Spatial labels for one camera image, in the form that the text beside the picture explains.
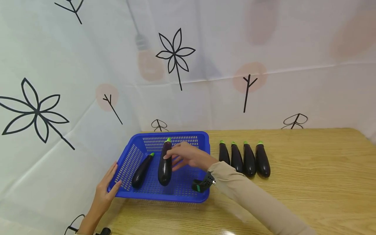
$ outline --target black line drawing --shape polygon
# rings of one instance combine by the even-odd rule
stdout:
[[[185,60],[182,57],[189,56],[196,50],[193,49],[192,47],[182,47],[182,28],[180,28],[175,36],[174,39],[171,42],[163,36],[161,33],[159,33],[159,38],[161,40],[161,43],[163,47],[166,49],[165,51],[160,51],[156,57],[161,58],[161,59],[168,59],[168,73],[171,73],[174,68],[176,67],[176,72],[177,72],[177,77],[179,79],[179,85],[180,85],[180,90],[182,91],[182,83],[180,81],[180,74],[179,74],[179,69],[177,66],[181,67],[183,70],[189,72],[188,65],[185,62]]]
[[[74,228],[74,227],[72,227],[72,225],[73,225],[73,223],[76,221],[76,219],[78,219],[78,218],[80,218],[81,216],[83,216],[84,218],[85,218],[85,215],[84,214],[81,214],[81,215],[79,215],[79,216],[77,216],[74,220],[73,220],[73,222],[70,224],[70,226],[68,226],[67,227],[67,229],[65,230],[65,233],[64,233],[64,235],[66,235],[67,234],[67,231],[68,231],[68,229],[70,229],[70,230],[72,230],[72,231],[74,231],[74,233],[76,234],[77,232],[78,232],[78,229],[77,228]]]
[[[253,82],[251,84],[249,84],[249,82],[251,81],[251,75],[250,74],[248,75],[248,79],[246,79],[245,77],[243,77],[243,79],[247,82],[247,91],[246,91],[246,98],[244,100],[244,111],[243,111],[243,113],[245,113],[246,112],[246,106],[247,106],[248,90],[255,83],[255,81],[257,81],[258,78],[253,80]]]
[[[114,111],[114,113],[115,113],[116,116],[118,117],[120,123],[123,124],[122,121],[120,120],[119,116],[117,115],[115,109],[113,108],[113,106],[112,106],[112,104],[111,104],[111,94],[110,94],[110,99],[107,98],[106,94],[105,94],[105,97],[104,97],[103,99],[104,99],[105,101],[108,102],[108,104],[111,106],[112,110]]]
[[[36,90],[34,89],[34,87],[31,85],[31,83],[26,79],[24,78],[21,82],[21,88],[22,88],[22,93],[23,93],[23,96],[26,100],[26,102],[22,101],[22,100],[18,100],[18,99],[15,99],[15,98],[12,98],[12,97],[5,97],[5,96],[0,96],[0,106],[12,111],[12,112],[16,112],[16,113],[19,113],[21,115],[15,117],[4,129],[2,135],[8,135],[8,134],[14,134],[14,133],[17,133],[17,132],[20,132],[20,131],[23,131],[23,130],[26,130],[27,128],[29,128],[32,124],[34,124],[34,128],[35,128],[35,131],[36,131],[36,134],[38,135],[38,137],[43,141],[43,143],[47,143],[47,140],[48,140],[48,136],[49,136],[49,127],[51,127],[54,131],[56,131],[56,133],[60,136],[60,138],[62,140],[64,140],[73,150],[75,150],[75,148],[63,137],[63,135],[52,125],[52,123],[56,123],[56,124],[64,124],[64,123],[69,123],[68,119],[66,119],[63,115],[61,114],[58,114],[56,112],[52,112],[50,111],[51,109],[55,108],[56,105],[59,103],[60,101],[60,95],[51,95],[51,96],[48,96],[46,98],[44,98],[43,100],[41,100],[39,102],[39,97],[38,97],[38,94],[36,92]],[[30,99],[27,97],[26,95],[26,92],[25,90],[32,90],[33,93],[34,93],[34,97],[30,97]],[[5,104],[3,104],[1,102],[1,100],[4,99],[4,100],[12,100],[12,101],[15,101],[15,102],[18,102],[18,103],[21,103],[23,105],[26,105],[25,108],[27,108],[29,111],[21,111],[21,110],[17,110],[17,109],[13,109],[11,107],[8,107],[6,106]],[[46,100],[48,99],[55,99],[56,101],[54,105],[52,105],[51,107],[49,108],[46,108],[44,110],[41,110],[41,105],[43,104],[43,102],[45,102]],[[36,107],[34,105],[31,104],[30,101],[36,101]],[[33,120],[28,124],[26,125],[25,127],[21,128],[21,129],[18,129],[18,130],[10,130],[10,128],[12,127],[12,124],[14,124],[14,122],[16,122],[17,120],[21,119],[21,118],[24,118],[28,115],[34,115],[34,118]],[[44,125],[37,125],[37,119],[38,118],[41,118],[42,121],[44,122]],[[43,129],[45,130],[45,134],[40,132],[40,129]]]
[[[167,124],[166,124],[164,121],[161,121],[161,120],[159,120],[159,119],[156,119],[156,120],[154,120],[154,121],[152,122],[152,127],[155,128],[155,129],[154,129],[154,132],[155,132],[158,128],[159,128],[159,131],[160,131],[160,132],[162,132],[162,129],[165,129],[166,131],[168,131],[168,130],[166,129],[166,128],[167,128]]]
[[[293,117],[295,117],[295,116],[296,116],[296,118],[295,118],[295,120],[294,120],[292,123],[286,123],[286,121],[287,121],[289,118],[293,118]],[[298,122],[298,119],[299,119],[300,116],[303,116],[303,118],[305,118],[306,120],[305,120],[304,122]],[[292,115],[291,117],[286,118],[286,119],[283,121],[283,124],[285,124],[285,126],[282,127],[281,129],[283,129],[283,128],[285,128],[285,127],[288,127],[288,126],[291,126],[290,129],[293,129],[295,125],[298,125],[298,126],[300,126],[302,129],[304,129],[303,126],[302,126],[302,124],[306,123],[307,121],[308,121],[308,117],[307,117],[306,115],[304,115],[304,114],[295,114],[295,115]]]
[[[68,10],[68,11],[70,11],[70,12],[75,13],[76,16],[77,16],[78,21],[80,22],[80,24],[82,24],[81,19],[80,19],[80,17],[78,16],[78,10],[81,8],[82,3],[83,3],[83,0],[81,0],[80,5],[77,7],[77,9],[74,8],[74,6],[73,6],[73,4],[72,4],[72,0],[66,0],[66,1],[70,3],[70,5],[71,5],[71,7],[72,7],[73,10],[71,10],[71,9],[69,9],[69,8],[66,8],[66,7],[64,7],[64,6],[62,6],[62,5],[58,4],[58,3],[55,3],[55,4],[58,5],[58,6],[61,7],[61,8],[64,8],[65,10]]]

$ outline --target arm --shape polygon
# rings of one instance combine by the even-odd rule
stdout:
[[[226,196],[249,211],[275,235],[315,235],[316,232],[294,215],[287,207],[255,185],[243,174],[226,164],[212,164],[209,172],[216,187]]]
[[[111,179],[115,175],[117,169],[117,163],[110,167],[103,179],[97,185],[95,191],[95,196],[91,208],[85,218],[82,220],[80,228],[77,231],[77,234],[81,235],[93,235],[94,231],[102,218],[106,213],[108,208],[111,205],[112,200],[115,198],[116,193],[118,192],[121,180],[118,181],[111,191],[107,193],[107,187],[110,184]]]

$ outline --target blue plastic basket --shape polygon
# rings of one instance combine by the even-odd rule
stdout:
[[[206,174],[198,168],[186,165],[172,173],[171,181],[167,186],[160,185],[158,165],[164,141],[168,137],[171,137],[172,145],[186,141],[210,154],[209,136],[206,132],[161,132],[134,135],[118,160],[118,169],[110,182],[108,191],[121,180],[117,197],[188,203],[204,202],[209,197],[209,190],[198,193],[191,188],[194,179],[202,180]],[[144,184],[141,188],[134,189],[131,185],[133,174],[146,156],[152,152],[155,155]]]

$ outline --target black strap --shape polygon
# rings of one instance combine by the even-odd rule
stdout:
[[[215,184],[215,179],[210,172],[207,172],[203,180],[194,179],[192,183],[192,190],[203,193],[205,192],[212,184]]]

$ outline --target person's right hand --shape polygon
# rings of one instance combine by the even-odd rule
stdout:
[[[170,150],[168,150],[163,159],[166,160],[168,158],[173,159],[172,171],[176,171],[185,165],[198,167],[204,171],[207,171],[211,165],[218,162],[217,159],[210,156],[207,152],[204,152],[187,142],[176,144]]]

